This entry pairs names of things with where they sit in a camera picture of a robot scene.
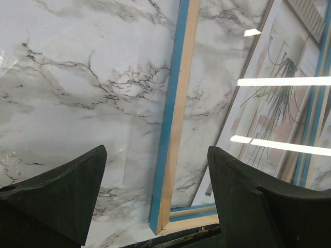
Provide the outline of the glossy plant photo board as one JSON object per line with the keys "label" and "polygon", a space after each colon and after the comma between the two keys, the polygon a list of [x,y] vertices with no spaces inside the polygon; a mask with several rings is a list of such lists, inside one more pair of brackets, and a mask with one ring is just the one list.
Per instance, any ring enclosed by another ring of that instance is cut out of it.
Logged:
{"label": "glossy plant photo board", "polygon": [[330,1],[272,1],[217,140],[244,163],[330,191]]}

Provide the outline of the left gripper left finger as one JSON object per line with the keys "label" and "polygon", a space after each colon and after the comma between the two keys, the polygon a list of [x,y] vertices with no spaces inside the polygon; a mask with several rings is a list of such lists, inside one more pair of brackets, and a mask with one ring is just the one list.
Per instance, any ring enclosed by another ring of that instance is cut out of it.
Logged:
{"label": "left gripper left finger", "polygon": [[103,145],[1,188],[1,247],[85,245],[107,161]]}

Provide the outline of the blue wooden picture frame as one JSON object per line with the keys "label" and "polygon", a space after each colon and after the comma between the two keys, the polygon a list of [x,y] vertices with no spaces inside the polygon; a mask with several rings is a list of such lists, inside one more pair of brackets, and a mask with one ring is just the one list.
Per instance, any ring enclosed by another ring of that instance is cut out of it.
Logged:
{"label": "blue wooden picture frame", "polygon": [[157,235],[216,224],[207,150],[272,1],[180,1],[149,226]]}

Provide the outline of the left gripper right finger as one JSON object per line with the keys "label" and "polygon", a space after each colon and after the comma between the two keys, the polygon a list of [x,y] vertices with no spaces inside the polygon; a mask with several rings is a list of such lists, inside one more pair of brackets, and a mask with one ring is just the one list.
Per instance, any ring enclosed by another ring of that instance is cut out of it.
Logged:
{"label": "left gripper right finger", "polygon": [[218,147],[207,160],[226,247],[330,247],[330,193],[279,180]]}

